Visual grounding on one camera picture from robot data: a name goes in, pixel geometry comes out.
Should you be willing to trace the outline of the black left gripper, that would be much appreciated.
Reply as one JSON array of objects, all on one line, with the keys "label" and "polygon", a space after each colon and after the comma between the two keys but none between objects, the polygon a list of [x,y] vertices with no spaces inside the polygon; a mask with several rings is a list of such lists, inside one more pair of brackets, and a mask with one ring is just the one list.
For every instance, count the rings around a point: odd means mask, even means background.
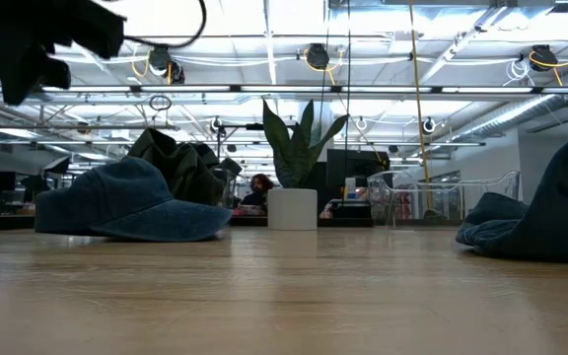
[{"label": "black left gripper", "polygon": [[[126,19],[93,0],[0,0],[0,36],[26,37],[48,49],[77,43],[101,58],[116,56]],[[31,46],[1,74],[4,103],[18,106],[41,86],[69,89],[69,66]]]}]

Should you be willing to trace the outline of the snake plant in white pot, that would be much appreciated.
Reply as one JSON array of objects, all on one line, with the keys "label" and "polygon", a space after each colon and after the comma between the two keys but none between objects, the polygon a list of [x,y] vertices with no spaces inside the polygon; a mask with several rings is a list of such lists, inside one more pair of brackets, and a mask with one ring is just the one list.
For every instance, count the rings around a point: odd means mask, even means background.
[{"label": "snake plant in white pot", "polygon": [[281,184],[267,192],[267,226],[277,231],[314,231],[318,227],[318,193],[304,182],[325,145],[347,122],[335,119],[327,130],[315,124],[315,103],[310,101],[293,127],[271,110],[262,108],[263,130],[273,152],[273,166]]}]

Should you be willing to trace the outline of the blue denim baseball cap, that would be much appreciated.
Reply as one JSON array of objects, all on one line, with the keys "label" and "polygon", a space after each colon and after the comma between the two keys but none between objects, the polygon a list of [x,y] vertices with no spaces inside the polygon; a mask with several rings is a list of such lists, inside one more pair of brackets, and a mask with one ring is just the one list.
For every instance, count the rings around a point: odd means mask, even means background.
[{"label": "blue denim baseball cap", "polygon": [[568,263],[568,142],[553,155],[530,204],[484,193],[456,242],[489,257]]},{"label": "blue denim baseball cap", "polygon": [[94,168],[35,200],[35,231],[44,234],[200,242],[231,217],[229,209],[174,198],[162,173],[140,158]]}]

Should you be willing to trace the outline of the person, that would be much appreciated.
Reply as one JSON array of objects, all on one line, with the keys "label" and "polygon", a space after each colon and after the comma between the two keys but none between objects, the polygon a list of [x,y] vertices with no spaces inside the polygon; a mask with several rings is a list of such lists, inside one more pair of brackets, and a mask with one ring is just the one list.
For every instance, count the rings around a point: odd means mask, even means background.
[{"label": "person", "polygon": [[251,193],[244,197],[241,205],[267,207],[268,191],[274,186],[273,182],[264,174],[257,174],[251,178]]}]

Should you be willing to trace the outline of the clear plastic bin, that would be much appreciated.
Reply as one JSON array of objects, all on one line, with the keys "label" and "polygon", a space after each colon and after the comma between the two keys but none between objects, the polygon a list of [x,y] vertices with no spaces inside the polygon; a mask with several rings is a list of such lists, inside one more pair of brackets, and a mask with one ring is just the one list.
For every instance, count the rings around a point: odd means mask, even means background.
[{"label": "clear plastic bin", "polygon": [[418,180],[407,172],[378,173],[368,178],[367,196],[376,225],[453,227],[462,223],[478,200],[493,192],[517,199],[521,175],[462,180],[458,172]]},{"label": "clear plastic bin", "polygon": [[211,170],[216,179],[211,199],[214,205],[228,209],[233,208],[239,172],[240,170],[237,168],[214,168]]}]

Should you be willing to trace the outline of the silver ventilation duct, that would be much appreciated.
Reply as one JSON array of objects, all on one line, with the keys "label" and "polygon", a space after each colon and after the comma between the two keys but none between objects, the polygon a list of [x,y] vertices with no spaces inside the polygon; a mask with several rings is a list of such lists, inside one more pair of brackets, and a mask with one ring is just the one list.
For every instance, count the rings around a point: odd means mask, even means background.
[{"label": "silver ventilation duct", "polygon": [[542,95],[524,102],[507,104],[465,125],[444,141],[446,143],[459,142],[468,136],[486,136],[490,133],[504,131],[567,105],[567,97],[563,95]]}]

